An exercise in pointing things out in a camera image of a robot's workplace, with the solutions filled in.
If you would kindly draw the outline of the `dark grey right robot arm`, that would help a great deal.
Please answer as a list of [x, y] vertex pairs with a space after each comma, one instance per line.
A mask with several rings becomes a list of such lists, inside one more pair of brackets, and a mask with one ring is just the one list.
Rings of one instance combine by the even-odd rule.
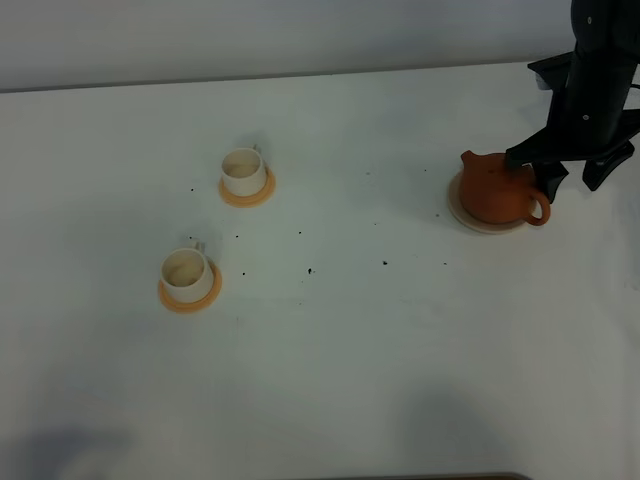
[[639, 4], [581, 0], [571, 5], [573, 51], [529, 64], [551, 90], [545, 127], [506, 151], [506, 166], [532, 166], [549, 200], [567, 176], [565, 163], [584, 164], [591, 191], [634, 151], [639, 112], [625, 103], [639, 64]]

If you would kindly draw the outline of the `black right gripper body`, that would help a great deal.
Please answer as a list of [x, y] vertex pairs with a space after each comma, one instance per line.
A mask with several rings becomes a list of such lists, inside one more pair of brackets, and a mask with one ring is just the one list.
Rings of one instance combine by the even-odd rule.
[[617, 165], [634, 153], [639, 115], [624, 106], [638, 62], [617, 50], [574, 51], [528, 65], [552, 91], [543, 130], [527, 140], [527, 162]]

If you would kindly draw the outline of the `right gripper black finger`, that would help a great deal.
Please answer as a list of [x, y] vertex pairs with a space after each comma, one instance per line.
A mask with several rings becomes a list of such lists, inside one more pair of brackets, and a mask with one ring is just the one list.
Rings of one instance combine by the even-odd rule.
[[635, 152], [630, 141], [625, 142], [619, 149], [606, 158], [585, 162], [582, 180], [590, 191], [596, 191], [606, 178]]

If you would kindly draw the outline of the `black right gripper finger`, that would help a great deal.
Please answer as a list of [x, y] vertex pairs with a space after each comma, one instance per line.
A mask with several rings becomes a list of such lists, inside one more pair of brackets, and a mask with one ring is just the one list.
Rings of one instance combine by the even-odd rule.
[[560, 184], [569, 175], [562, 164], [568, 158], [569, 150], [555, 134], [537, 132], [506, 150], [505, 165], [509, 170], [531, 166], [536, 187], [553, 203]]

